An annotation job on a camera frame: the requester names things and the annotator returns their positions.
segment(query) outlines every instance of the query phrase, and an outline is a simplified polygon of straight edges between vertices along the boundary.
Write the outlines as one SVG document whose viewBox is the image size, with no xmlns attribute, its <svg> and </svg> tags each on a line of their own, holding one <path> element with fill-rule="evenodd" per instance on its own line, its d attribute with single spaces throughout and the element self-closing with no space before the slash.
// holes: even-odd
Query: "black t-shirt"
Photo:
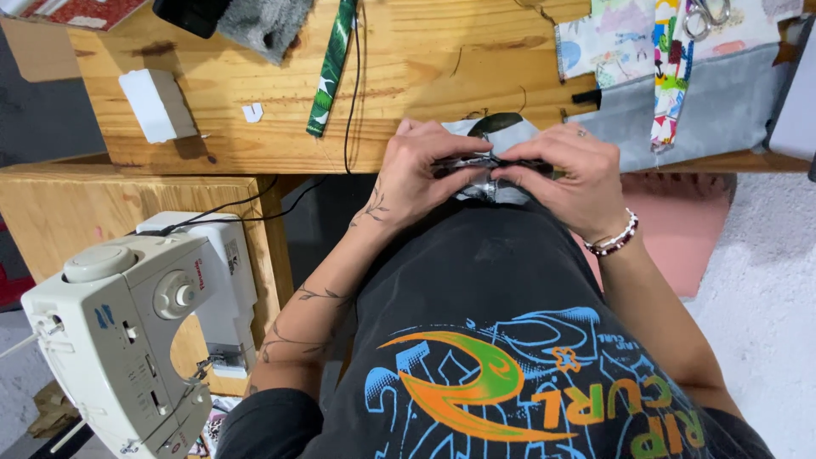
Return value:
<svg viewBox="0 0 816 459">
<path fill-rule="evenodd" d="M 446 207 L 371 268 L 325 420 L 263 390 L 229 414 L 219 459 L 771 457 L 657 366 L 552 214 Z"/>
</svg>

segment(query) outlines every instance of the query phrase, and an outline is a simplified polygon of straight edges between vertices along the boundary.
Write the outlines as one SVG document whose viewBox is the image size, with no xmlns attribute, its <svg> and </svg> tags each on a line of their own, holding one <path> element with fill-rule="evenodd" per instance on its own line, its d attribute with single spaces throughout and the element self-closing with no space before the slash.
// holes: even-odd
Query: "tattoo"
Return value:
<svg viewBox="0 0 816 459">
<path fill-rule="evenodd" d="M 379 189 L 377 188 L 378 185 L 380 185 L 379 178 L 377 178 L 377 183 L 375 183 L 374 185 L 374 191 L 371 195 L 371 198 L 369 198 L 369 203 L 366 206 L 366 210 L 363 211 L 363 213 L 361 213 L 360 215 L 354 216 L 354 218 L 352 218 L 351 223 L 348 224 L 349 227 L 357 226 L 357 223 L 354 223 L 354 221 L 358 218 L 362 218 L 364 215 L 368 215 L 376 221 L 383 221 L 382 218 L 379 218 L 378 216 L 374 215 L 374 213 L 372 213 L 373 211 L 388 212 L 388 209 L 386 207 L 383 207 L 385 193 L 381 194 L 379 192 Z"/>
<path fill-rule="evenodd" d="M 298 298 L 298 300 L 306 301 L 306 300 L 310 300 L 310 299 L 314 298 L 315 296 L 317 298 L 337 299 L 337 300 L 340 300 L 340 303 L 337 305 L 338 308 L 341 308 L 341 307 L 346 306 L 346 305 L 350 305 L 352 303 L 352 301 L 353 301 L 353 298 L 352 298 L 351 295 L 340 296 L 337 293 L 334 293 L 334 292 L 332 292 L 331 290 L 329 290 L 328 288 L 325 288 L 325 287 L 323 288 L 323 290 L 326 292 L 325 295 L 322 295 L 322 294 L 316 293 L 316 292 L 312 292 L 311 290 L 308 290 L 306 288 L 306 283 L 304 283 L 297 290 L 297 292 L 303 292 L 304 293 L 303 295 L 300 296 L 300 298 Z"/>
<path fill-rule="evenodd" d="M 287 338 L 281 336 L 281 333 L 277 330 L 277 320 L 276 320 L 276 321 L 272 322 L 272 333 L 274 333 L 275 336 L 277 336 L 277 339 L 273 339 L 271 341 L 266 341 L 265 343 L 263 343 L 261 345 L 261 348 L 260 348 L 261 349 L 261 353 L 260 353 L 261 358 L 264 360 L 264 363 L 269 363 L 269 353 L 267 352 L 269 346 L 271 346 L 273 344 L 277 344 L 277 343 L 289 343 L 289 344 L 310 345 L 310 346 L 312 346 L 312 347 L 309 347 L 308 349 L 306 349 L 305 351 L 303 351 L 304 354 L 311 354 L 312 352 L 318 352 L 318 351 L 320 353 L 324 353 L 329 348 L 329 345 L 331 344 L 331 342 L 335 340 L 336 331 L 334 330 L 334 328 L 332 328 L 331 331 L 330 331 L 331 338 L 328 341 L 324 341 L 324 342 L 294 341 L 294 340 L 290 340 L 290 339 L 287 339 Z"/>
</svg>

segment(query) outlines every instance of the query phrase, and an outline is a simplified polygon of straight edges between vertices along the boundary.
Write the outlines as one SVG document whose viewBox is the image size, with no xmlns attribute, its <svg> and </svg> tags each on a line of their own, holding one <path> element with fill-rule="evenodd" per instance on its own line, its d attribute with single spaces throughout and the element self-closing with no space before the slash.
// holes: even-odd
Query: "gray fabric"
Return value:
<svg viewBox="0 0 816 459">
<path fill-rule="evenodd" d="M 473 125 L 479 119 L 463 119 L 453 123 L 443 123 L 442 126 L 451 134 L 466 136 Z M 539 130 L 526 119 L 520 123 L 513 124 L 501 131 L 491 132 L 487 140 L 493 143 L 493 150 L 488 154 L 474 153 L 474 156 L 489 156 L 503 153 L 506 149 L 515 144 L 527 141 L 539 133 Z M 465 167 L 471 162 L 459 161 L 456 167 Z M 456 195 L 460 201 L 465 199 L 480 199 L 489 203 L 518 204 L 522 205 L 530 200 L 530 196 L 523 190 L 517 188 L 513 183 L 506 180 L 491 180 L 490 171 L 486 171 L 477 177 L 470 185 L 462 188 Z"/>
<path fill-rule="evenodd" d="M 312 0 L 233 0 L 218 21 L 218 31 L 280 65 L 311 7 Z"/>
<path fill-rule="evenodd" d="M 674 148 L 650 151 L 654 77 L 603 90 L 601 109 L 567 118 L 620 148 L 621 172 L 702 158 L 760 144 L 785 79 L 772 68 L 778 45 L 695 61 Z"/>
</svg>

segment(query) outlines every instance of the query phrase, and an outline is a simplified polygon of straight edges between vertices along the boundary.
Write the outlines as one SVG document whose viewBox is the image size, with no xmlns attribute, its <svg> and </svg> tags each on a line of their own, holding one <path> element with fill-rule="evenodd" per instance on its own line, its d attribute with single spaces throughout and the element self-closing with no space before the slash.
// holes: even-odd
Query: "scissors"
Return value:
<svg viewBox="0 0 816 459">
<path fill-rule="evenodd" d="M 685 19 L 683 19 L 683 29 L 685 29 L 685 34 L 689 36 L 695 42 L 699 42 L 705 39 L 708 34 L 712 31 L 712 26 L 723 25 L 731 16 L 731 1 L 730 0 L 723 0 L 722 8 L 720 9 L 720 17 L 715 18 L 712 14 L 710 8 L 705 3 L 705 0 L 691 0 L 694 4 L 689 8 L 688 13 L 685 15 Z M 698 33 L 693 33 L 689 28 L 689 20 L 693 16 L 699 16 L 700 22 L 703 23 L 703 31 Z"/>
</svg>

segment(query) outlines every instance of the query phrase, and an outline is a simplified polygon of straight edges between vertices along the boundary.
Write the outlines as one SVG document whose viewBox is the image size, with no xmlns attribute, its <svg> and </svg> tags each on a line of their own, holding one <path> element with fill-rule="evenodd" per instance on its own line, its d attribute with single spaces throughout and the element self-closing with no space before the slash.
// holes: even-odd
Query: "green leaf fabric strip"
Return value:
<svg viewBox="0 0 816 459">
<path fill-rule="evenodd" d="M 320 70 L 320 83 L 317 85 L 312 112 L 308 116 L 306 125 L 306 132 L 315 137 L 323 137 L 323 132 L 326 130 L 326 121 L 329 118 L 331 105 L 340 83 L 340 75 L 346 63 L 348 37 L 352 32 L 356 11 L 357 0 L 340 0 L 337 16 L 331 27 L 326 57 L 323 58 L 323 66 Z"/>
</svg>

